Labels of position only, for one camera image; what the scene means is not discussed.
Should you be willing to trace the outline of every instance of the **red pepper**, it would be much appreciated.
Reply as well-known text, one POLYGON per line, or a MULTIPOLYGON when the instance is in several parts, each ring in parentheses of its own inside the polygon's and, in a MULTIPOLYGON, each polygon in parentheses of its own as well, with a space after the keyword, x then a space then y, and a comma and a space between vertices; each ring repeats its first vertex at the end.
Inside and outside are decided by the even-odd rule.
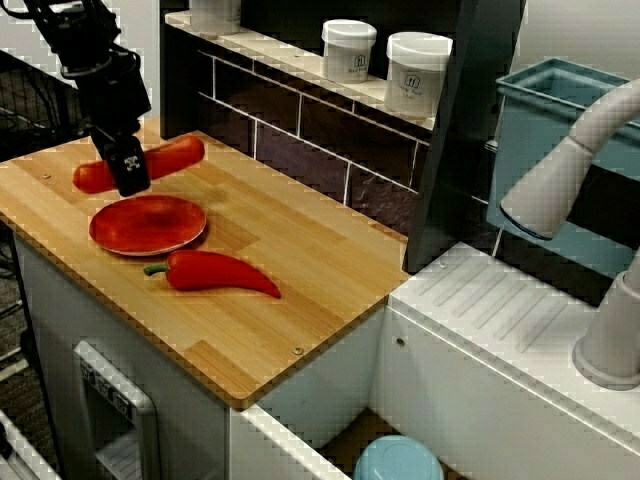
POLYGON ((178 250, 169 255, 166 264, 144 269, 147 276, 158 272, 166 272, 167 281, 176 290, 240 287, 280 298, 278 287, 260 270, 219 253, 178 250))
MULTIPOLYGON (((171 143, 144 152, 151 180, 166 177, 187 168, 198 163, 203 157, 204 144, 194 135, 185 135, 171 143)), ((103 161, 85 163, 76 168, 73 173, 73 184, 84 193, 100 193, 116 188, 107 162, 103 161)))

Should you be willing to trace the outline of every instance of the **ice dispenser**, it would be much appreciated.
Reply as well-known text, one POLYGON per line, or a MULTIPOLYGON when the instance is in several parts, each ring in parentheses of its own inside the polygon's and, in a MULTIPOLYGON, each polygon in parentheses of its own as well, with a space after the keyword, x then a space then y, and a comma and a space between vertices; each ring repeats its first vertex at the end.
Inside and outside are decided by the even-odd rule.
POLYGON ((96 462, 105 480, 158 480, 151 399, 84 340, 74 350, 96 462))

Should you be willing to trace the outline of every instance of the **wooden countertop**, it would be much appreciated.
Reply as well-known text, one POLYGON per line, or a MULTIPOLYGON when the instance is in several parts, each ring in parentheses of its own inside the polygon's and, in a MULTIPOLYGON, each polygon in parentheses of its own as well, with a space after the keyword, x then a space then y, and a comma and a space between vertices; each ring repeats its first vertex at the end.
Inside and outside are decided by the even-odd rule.
MULTIPOLYGON (((144 123, 145 150, 165 143, 158 131, 157 120, 144 123)), ((281 299, 231 288, 177 292, 164 275, 142 272, 166 255, 122 257, 97 246, 91 217, 120 197, 72 185, 74 169, 98 159, 88 138, 0 164, 0 219, 229 406, 244 409, 409 278, 401 269, 406 238, 195 133, 205 159, 143 194, 200 205, 208 228, 197 249, 259 266, 281 299)))

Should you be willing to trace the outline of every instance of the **faucet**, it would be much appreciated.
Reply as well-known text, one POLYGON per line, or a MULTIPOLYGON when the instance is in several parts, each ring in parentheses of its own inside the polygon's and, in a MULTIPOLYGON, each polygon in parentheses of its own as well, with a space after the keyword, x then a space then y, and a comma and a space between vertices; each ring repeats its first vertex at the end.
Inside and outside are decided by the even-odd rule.
MULTIPOLYGON (((500 202, 523 232, 550 240, 576 201, 593 157, 624 124, 640 115, 640 79, 596 100, 562 141, 500 202)), ((573 363, 593 383, 612 390, 640 385, 640 250, 619 273, 597 316, 573 349, 573 363)))

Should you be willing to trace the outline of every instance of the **pepper stem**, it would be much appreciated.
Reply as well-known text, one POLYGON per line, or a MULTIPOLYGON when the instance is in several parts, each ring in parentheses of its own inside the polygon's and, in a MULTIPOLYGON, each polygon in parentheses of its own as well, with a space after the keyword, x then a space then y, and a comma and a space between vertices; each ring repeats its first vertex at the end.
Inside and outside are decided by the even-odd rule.
POLYGON ((150 265, 148 267, 144 267, 142 271, 147 277, 150 277, 151 275, 154 275, 159 272, 168 272, 169 265, 167 265, 166 263, 158 263, 156 265, 150 265))

